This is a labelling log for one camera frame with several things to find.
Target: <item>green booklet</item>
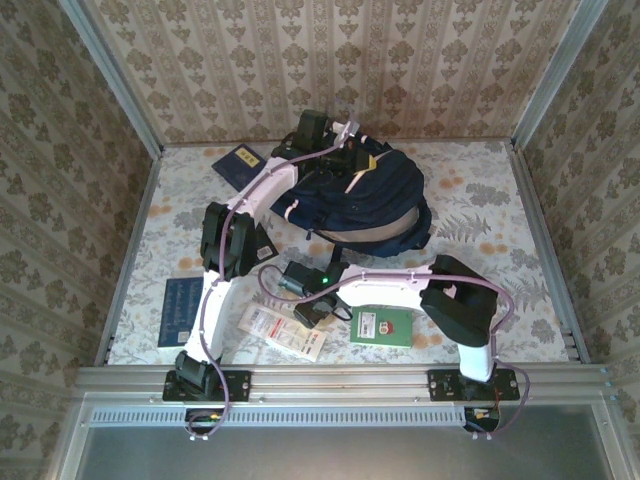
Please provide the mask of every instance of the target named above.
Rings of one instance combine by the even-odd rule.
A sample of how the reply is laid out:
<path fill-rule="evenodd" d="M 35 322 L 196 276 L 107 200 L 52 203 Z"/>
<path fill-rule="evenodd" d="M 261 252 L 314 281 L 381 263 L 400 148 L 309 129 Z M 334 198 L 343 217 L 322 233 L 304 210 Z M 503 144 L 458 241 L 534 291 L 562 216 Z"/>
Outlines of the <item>green booklet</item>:
<path fill-rule="evenodd" d="M 351 343 L 411 348 L 413 317 L 397 308 L 353 308 Z"/>

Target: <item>table surface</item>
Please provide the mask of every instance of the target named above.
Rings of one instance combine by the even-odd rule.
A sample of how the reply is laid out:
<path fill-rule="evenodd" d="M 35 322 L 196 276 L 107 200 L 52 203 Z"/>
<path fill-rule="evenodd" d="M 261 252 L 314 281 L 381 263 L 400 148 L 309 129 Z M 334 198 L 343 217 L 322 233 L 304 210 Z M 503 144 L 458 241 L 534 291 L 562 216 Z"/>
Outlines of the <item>table surface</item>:
<path fill-rule="evenodd" d="M 274 144 L 250 145 L 268 157 Z M 398 142 L 395 148 L 415 160 L 425 176 L 425 197 L 433 213 L 433 236 L 426 248 L 397 257 L 375 258 L 345 251 L 343 258 L 366 267 L 402 268 L 428 264 L 437 254 L 453 255 L 506 288 L 516 314 L 498 334 L 501 357 L 513 362 L 567 361 L 567 352 L 547 282 L 527 224 L 511 169 L 508 144 L 490 142 Z M 202 273 L 201 225 L 212 200 L 235 190 L 211 165 L 233 147 L 168 148 L 137 251 L 108 363 L 172 364 L 180 349 L 157 347 L 167 278 Z M 269 212 L 263 225 L 280 252 L 270 260 L 284 268 L 296 260 L 324 268 L 332 244 Z M 248 303 L 255 301 L 292 316 L 290 305 L 274 304 L 260 292 L 257 269 L 238 279 L 225 302 L 227 327 L 223 363 L 289 365 L 310 363 L 267 345 L 237 328 Z M 504 313 L 500 305 L 498 314 Z M 455 343 L 421 312 L 414 312 L 410 349 L 355 345 L 350 326 L 334 317 L 321 322 L 328 334 L 317 363 L 454 363 Z"/>

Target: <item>purple cable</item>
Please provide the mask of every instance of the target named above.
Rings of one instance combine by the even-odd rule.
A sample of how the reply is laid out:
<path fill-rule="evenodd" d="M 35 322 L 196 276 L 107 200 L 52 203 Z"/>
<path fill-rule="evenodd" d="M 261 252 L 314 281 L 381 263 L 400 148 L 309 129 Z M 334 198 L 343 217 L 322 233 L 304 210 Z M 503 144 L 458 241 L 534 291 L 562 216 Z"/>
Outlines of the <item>purple cable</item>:
<path fill-rule="evenodd" d="M 277 295 L 274 295 L 267 289 L 267 286 L 263 281 L 263 275 L 264 275 L 264 272 L 269 269 L 277 270 L 280 273 L 280 275 L 284 275 L 284 272 L 278 267 L 276 267 L 275 265 L 263 266 L 258 271 L 258 284 L 260 285 L 262 292 L 272 300 L 282 302 L 282 303 L 289 303 L 292 305 L 298 305 L 300 303 L 306 303 L 312 300 L 316 300 L 326 295 L 327 293 L 330 293 L 330 292 L 333 292 L 334 290 L 339 289 L 344 285 L 348 285 L 349 283 L 355 282 L 356 280 L 363 279 L 362 275 L 354 275 L 352 277 L 345 278 L 344 280 L 340 280 L 338 283 L 335 283 L 332 286 L 325 288 L 324 290 L 318 293 L 309 295 L 308 297 L 303 297 L 296 300 L 289 300 L 288 298 L 278 297 Z M 504 430 L 510 427 L 522 413 L 522 408 L 524 407 L 525 403 L 527 402 L 527 399 L 529 398 L 529 390 L 531 388 L 531 379 L 529 378 L 529 375 L 527 374 L 527 372 L 525 372 L 519 367 L 503 362 L 502 360 L 498 359 L 498 355 L 497 355 L 498 350 L 497 350 L 496 333 L 498 332 L 500 327 L 513 316 L 513 313 L 515 311 L 515 303 L 513 301 L 513 298 L 511 298 L 511 295 L 509 295 L 509 293 L 504 288 L 499 287 L 498 285 L 495 285 L 489 282 L 488 280 L 484 280 L 481 278 L 474 278 L 474 277 L 466 277 L 462 275 L 438 275 L 434 273 L 414 273 L 412 275 L 410 273 L 366 273 L 365 272 L 365 276 L 364 276 L 365 281 L 366 279 L 376 279 L 376 278 L 380 278 L 380 279 L 397 278 L 397 279 L 409 280 L 409 281 L 418 278 L 422 280 L 436 280 L 436 281 L 443 280 L 443 281 L 449 281 L 449 282 L 470 283 L 472 285 L 479 285 L 481 287 L 489 288 L 506 300 L 507 313 L 505 313 L 505 315 L 491 328 L 491 331 L 490 331 L 490 345 L 491 345 L 490 352 L 491 352 L 491 357 L 493 358 L 493 360 L 495 360 L 496 364 L 506 368 L 510 368 L 520 373 L 524 377 L 524 380 L 525 380 L 524 392 L 522 394 L 522 398 L 520 399 L 520 404 L 516 409 L 516 413 L 513 415 L 513 417 L 511 417 L 511 419 L 506 423 L 506 425 L 498 428 L 497 430 L 494 430 L 493 432 L 486 432 L 486 433 L 479 432 L 479 433 L 487 436 L 496 435 L 498 433 L 504 432 Z"/>
<path fill-rule="evenodd" d="M 209 352 L 207 341 L 204 338 L 204 318 L 205 318 L 205 311 L 207 308 L 207 301 L 209 300 L 209 296 L 213 292 L 213 289 L 216 287 L 216 285 L 221 281 L 221 279 L 224 279 L 224 256 L 225 256 L 226 243 L 227 243 L 227 233 L 229 232 L 229 225 L 231 224 L 231 218 L 238 211 L 238 209 L 244 203 L 244 201 L 249 197 L 249 195 L 251 195 L 256 190 L 256 188 L 258 188 L 262 184 L 262 182 L 264 182 L 267 178 L 269 178 L 273 173 L 277 172 L 278 170 L 288 165 L 304 162 L 305 160 L 321 157 L 322 155 L 331 153 L 334 150 L 342 148 L 342 145 L 344 145 L 344 141 L 341 143 L 338 143 L 337 145 L 333 145 L 332 147 L 329 147 L 325 150 L 321 150 L 316 153 L 310 153 L 308 155 L 303 155 L 301 157 L 297 157 L 293 160 L 290 160 L 289 162 L 285 162 L 285 163 L 281 163 L 280 165 L 277 165 L 273 170 L 268 172 L 267 175 L 263 175 L 262 177 L 258 178 L 256 183 L 254 183 L 246 191 L 246 193 L 242 195 L 242 197 L 240 197 L 240 200 L 238 201 L 238 203 L 236 203 L 233 207 L 229 209 L 229 213 L 227 214 L 227 217 L 224 220 L 224 224 L 222 225 L 222 233 L 221 233 L 222 238 L 220 239 L 220 257 L 219 257 L 220 276 L 211 284 L 211 287 L 209 287 L 209 290 L 207 291 L 207 293 L 204 296 L 204 299 L 202 300 L 202 310 L 200 311 L 200 324 L 198 327 L 199 333 L 200 333 L 200 345 L 202 346 L 202 350 L 204 350 L 204 353 L 209 359 L 209 362 L 211 363 L 211 365 L 213 365 L 213 368 L 216 370 L 216 373 L 220 377 L 222 390 L 224 391 L 224 409 L 222 410 L 222 415 L 220 415 L 220 419 L 218 420 L 216 425 L 206 434 L 200 435 L 193 430 L 193 419 L 195 418 L 195 416 L 192 417 L 192 419 L 189 421 L 189 424 L 187 426 L 187 431 L 194 437 L 204 438 L 204 437 L 209 437 L 210 435 L 213 435 L 216 431 L 218 431 L 218 429 L 226 421 L 227 417 L 229 416 L 229 410 L 231 409 L 231 403 L 229 401 L 229 386 L 227 385 L 227 381 L 224 378 L 224 374 L 222 373 L 222 369 L 220 368 L 218 361 L 215 358 L 213 358 L 213 356 L 211 355 L 211 352 Z"/>

